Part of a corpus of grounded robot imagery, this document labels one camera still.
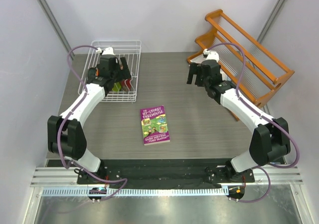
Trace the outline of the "red floral plate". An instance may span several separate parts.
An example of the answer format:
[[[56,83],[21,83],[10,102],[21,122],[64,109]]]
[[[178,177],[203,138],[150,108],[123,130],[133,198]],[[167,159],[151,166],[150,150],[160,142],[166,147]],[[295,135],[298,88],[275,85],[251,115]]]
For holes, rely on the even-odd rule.
[[[124,80],[120,81],[122,90],[124,92],[129,92],[131,90],[131,88],[132,88],[131,80],[132,80],[131,78],[128,78],[128,79],[124,79]]]

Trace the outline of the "lime green plate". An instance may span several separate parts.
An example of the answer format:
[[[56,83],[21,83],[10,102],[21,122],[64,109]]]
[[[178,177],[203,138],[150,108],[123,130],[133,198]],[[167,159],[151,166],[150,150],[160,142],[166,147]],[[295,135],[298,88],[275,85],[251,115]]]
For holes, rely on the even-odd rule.
[[[120,82],[116,82],[112,88],[113,92],[120,92],[122,89],[122,85]]]

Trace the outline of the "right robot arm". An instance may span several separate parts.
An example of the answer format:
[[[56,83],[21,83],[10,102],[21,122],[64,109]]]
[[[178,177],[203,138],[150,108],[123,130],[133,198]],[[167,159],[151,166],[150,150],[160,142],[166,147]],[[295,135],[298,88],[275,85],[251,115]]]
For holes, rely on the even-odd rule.
[[[225,164],[225,176],[238,181],[247,170],[277,161],[291,151],[289,128],[285,119],[273,118],[247,100],[231,81],[225,81],[221,66],[215,60],[191,63],[187,84],[204,87],[207,95],[234,113],[251,131],[252,138],[247,151]]]

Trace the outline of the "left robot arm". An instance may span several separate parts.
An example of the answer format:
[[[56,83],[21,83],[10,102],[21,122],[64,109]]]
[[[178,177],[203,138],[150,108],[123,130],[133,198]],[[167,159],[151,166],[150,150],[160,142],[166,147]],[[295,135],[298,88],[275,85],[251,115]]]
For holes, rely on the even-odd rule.
[[[96,184],[102,183],[107,173],[104,162],[89,151],[83,126],[115,83],[130,78],[131,72],[124,56],[101,55],[97,66],[88,70],[85,88],[76,101],[61,115],[52,115],[47,122],[49,152],[88,172],[89,178]]]

